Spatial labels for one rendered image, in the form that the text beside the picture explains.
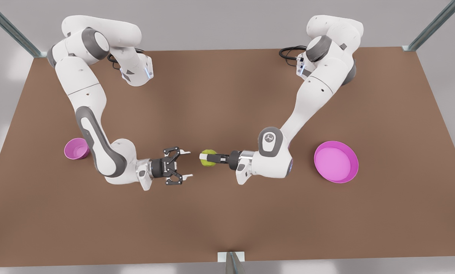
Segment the small pink bowl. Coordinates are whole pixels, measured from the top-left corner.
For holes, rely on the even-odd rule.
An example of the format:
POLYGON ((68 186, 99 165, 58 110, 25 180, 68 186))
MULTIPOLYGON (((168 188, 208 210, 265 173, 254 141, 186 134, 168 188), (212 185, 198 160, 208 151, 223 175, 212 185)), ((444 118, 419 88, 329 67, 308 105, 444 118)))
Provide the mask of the small pink bowl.
POLYGON ((64 147, 64 155, 72 160, 86 158, 89 152, 87 141, 83 138, 71 139, 64 147))

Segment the green apple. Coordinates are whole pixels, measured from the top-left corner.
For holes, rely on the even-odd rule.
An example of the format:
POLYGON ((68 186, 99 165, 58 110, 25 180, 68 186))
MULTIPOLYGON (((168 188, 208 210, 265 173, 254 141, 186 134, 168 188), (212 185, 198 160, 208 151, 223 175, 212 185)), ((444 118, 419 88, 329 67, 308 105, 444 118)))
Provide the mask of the green apple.
MULTIPOLYGON (((208 154, 208 155, 213 154, 214 155, 214 154, 216 154, 216 151, 211 150, 211 149, 205 149, 205 150, 203 150, 201 152, 201 154, 208 154)), ((204 158, 200 158, 200 161, 201 161, 201 164, 203 166, 205 166, 205 167, 213 167, 213 166, 216 165, 215 162, 210 162, 206 158, 205 159, 204 158)))

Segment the pink plate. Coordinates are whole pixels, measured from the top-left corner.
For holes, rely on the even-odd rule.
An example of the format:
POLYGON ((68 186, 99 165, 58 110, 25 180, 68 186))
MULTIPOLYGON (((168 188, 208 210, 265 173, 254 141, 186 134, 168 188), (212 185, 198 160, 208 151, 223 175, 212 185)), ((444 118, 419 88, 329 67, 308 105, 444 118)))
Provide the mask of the pink plate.
POLYGON ((324 179, 338 184, 350 182, 359 171, 358 157, 353 149, 336 141, 323 142, 316 148, 314 165, 324 179))

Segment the silver frame post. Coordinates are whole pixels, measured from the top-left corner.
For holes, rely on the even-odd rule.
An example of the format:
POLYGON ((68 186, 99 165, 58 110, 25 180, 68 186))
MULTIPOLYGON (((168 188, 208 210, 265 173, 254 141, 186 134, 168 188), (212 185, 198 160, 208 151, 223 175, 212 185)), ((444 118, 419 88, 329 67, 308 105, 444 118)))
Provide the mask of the silver frame post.
POLYGON ((40 51, 24 34, 0 12, 0 27, 34 58, 45 58, 46 52, 40 51))
POLYGON ((455 14, 455 0, 450 0, 409 45, 401 47, 403 52, 416 52, 453 14, 455 14))
POLYGON ((217 260, 225 263, 225 274, 246 274, 242 265, 245 252, 218 252, 217 260))

